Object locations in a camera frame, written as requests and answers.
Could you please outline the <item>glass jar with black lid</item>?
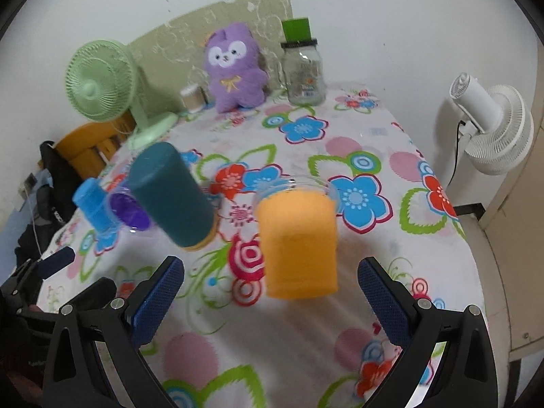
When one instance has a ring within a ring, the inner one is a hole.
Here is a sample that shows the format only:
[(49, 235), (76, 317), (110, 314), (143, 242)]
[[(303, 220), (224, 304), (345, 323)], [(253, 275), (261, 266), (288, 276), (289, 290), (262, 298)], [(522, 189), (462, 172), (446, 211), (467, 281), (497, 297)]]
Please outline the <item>glass jar with black lid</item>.
[(316, 39), (281, 43), (283, 80), (293, 105), (317, 106), (325, 100), (323, 61), (317, 44)]

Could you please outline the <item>green box behind jar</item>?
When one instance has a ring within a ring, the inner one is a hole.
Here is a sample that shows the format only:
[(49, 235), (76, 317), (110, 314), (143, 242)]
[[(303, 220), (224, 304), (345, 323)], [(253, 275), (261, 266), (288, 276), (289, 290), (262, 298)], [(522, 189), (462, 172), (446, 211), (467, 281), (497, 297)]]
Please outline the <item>green box behind jar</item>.
[(287, 43), (300, 43), (301, 41), (312, 40), (308, 18), (286, 19), (281, 24)]

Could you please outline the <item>orange plastic cup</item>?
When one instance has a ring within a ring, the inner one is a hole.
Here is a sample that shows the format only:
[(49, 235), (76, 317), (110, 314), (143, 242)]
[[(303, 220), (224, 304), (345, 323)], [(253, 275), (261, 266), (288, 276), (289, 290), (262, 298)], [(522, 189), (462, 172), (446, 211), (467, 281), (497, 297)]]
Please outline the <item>orange plastic cup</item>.
[(267, 296), (315, 299), (338, 291), (338, 191), (315, 177), (281, 178), (255, 194)]

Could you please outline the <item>blue plastic cup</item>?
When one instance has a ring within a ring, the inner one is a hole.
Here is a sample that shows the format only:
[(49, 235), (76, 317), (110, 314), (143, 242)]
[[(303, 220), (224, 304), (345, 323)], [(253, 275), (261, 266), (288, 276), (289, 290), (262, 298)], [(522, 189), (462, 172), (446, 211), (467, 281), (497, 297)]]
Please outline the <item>blue plastic cup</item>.
[(98, 234), (109, 234), (119, 228), (118, 222), (107, 207), (107, 192), (96, 178), (84, 180), (76, 189), (72, 201)]

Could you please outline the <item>white standing fan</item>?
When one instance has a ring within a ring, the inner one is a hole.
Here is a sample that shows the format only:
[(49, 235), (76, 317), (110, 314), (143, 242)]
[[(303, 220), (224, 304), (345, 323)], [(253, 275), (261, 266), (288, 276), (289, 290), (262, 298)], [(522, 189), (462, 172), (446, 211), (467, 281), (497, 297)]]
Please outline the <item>white standing fan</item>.
[(478, 172), (499, 176), (515, 169), (528, 155), (534, 120), (515, 87), (484, 88), (478, 78), (463, 72), (452, 82), (445, 106), (445, 123), (455, 132), (453, 174), (461, 156)]

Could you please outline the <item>purple clear plastic cup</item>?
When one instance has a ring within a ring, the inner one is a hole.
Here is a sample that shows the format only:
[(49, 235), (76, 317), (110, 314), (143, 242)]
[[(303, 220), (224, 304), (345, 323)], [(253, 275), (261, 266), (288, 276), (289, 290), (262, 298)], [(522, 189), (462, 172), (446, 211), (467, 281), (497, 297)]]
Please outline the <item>purple clear plastic cup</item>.
[(124, 183), (109, 193), (107, 204), (114, 218), (130, 231), (145, 232), (151, 229), (151, 218)]

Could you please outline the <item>green desk fan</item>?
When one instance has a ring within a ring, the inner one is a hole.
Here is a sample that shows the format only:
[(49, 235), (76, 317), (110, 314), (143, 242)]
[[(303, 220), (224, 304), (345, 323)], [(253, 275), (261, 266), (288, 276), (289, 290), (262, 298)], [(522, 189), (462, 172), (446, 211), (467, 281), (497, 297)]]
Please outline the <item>green desk fan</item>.
[(128, 47), (117, 40), (82, 45), (66, 69), (66, 95), (73, 108), (92, 122), (110, 122), (131, 113), (136, 127), (130, 148), (144, 148), (166, 135), (175, 113), (148, 113), (144, 79)]

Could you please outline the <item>orange wooden chair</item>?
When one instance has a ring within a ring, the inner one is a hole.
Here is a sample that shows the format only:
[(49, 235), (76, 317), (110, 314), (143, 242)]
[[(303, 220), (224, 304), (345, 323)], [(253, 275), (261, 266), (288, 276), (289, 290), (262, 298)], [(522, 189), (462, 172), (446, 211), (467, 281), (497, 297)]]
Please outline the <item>orange wooden chair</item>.
[(135, 128), (136, 121), (127, 110), (113, 121), (87, 122), (59, 142), (46, 144), (55, 148), (82, 180), (97, 178)]

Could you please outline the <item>floral tablecloth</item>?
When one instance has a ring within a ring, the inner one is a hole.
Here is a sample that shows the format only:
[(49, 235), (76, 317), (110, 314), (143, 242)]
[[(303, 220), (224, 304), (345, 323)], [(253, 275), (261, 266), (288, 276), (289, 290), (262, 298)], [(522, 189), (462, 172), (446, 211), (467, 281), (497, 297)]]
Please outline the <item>floral tablecloth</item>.
[(462, 226), (434, 170), (368, 89), (317, 107), (277, 95), (257, 109), (190, 115), (170, 131), (218, 210), (215, 238), (185, 252), (158, 228), (101, 236), (75, 213), (50, 245), (75, 261), (48, 279), (56, 312), (95, 280), (127, 298), (162, 260), (184, 284), (142, 354), (181, 407), (361, 407), (392, 369), (357, 280), (373, 256), (417, 299), (481, 305)]

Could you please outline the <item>purple plush toy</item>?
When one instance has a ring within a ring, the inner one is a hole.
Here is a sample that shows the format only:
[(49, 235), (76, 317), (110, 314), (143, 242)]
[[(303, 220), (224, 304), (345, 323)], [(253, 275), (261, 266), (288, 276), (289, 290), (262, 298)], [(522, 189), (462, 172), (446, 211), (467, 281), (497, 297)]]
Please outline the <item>purple plush toy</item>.
[(259, 54), (259, 45), (245, 23), (234, 22), (209, 36), (204, 66), (219, 113), (265, 102), (268, 76), (259, 65)]

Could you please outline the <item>dark teal cylinder cup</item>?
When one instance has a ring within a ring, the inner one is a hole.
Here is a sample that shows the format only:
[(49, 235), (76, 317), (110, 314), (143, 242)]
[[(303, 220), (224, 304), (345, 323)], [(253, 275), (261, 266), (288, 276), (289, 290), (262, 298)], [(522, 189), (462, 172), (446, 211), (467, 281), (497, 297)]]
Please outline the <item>dark teal cylinder cup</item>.
[(196, 251), (216, 236), (217, 212), (172, 144), (158, 142), (140, 153), (129, 170), (127, 185), (177, 246)]

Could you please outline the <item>small white round container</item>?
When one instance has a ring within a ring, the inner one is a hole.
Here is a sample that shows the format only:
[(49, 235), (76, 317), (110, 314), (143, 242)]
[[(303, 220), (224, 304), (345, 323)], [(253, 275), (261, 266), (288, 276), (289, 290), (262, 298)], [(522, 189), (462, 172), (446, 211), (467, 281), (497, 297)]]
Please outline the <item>small white round container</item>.
[(205, 93), (197, 84), (184, 87), (180, 91), (180, 96), (188, 113), (199, 113), (206, 107)]

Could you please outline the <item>black bag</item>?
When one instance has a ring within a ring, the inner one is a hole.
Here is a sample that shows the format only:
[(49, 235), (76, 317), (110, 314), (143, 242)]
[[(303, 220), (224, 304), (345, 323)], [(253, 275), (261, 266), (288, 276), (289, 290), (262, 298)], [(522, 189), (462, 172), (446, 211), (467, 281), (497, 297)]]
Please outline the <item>black bag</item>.
[(31, 208), (32, 219), (18, 239), (15, 248), (17, 266), (26, 261), (37, 261), (48, 248), (54, 234), (66, 225), (77, 210), (73, 196), (83, 179), (54, 147), (53, 141), (40, 144), (47, 181), (35, 195), (36, 205)]

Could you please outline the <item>beige patterned wall panel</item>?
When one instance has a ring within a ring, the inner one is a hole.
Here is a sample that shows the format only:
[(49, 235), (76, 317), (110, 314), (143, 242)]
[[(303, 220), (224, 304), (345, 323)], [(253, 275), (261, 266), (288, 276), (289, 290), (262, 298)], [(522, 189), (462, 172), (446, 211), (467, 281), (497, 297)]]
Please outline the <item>beige patterned wall panel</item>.
[(128, 44), (140, 72), (137, 95), (146, 112), (180, 113), (180, 92), (197, 84), (209, 93), (204, 68), (206, 40), (232, 22), (245, 23), (260, 47), (259, 65), (268, 75), (267, 89), (280, 88), (283, 56), (282, 22), (293, 18), (290, 0), (232, 0), (217, 2), (174, 18)]

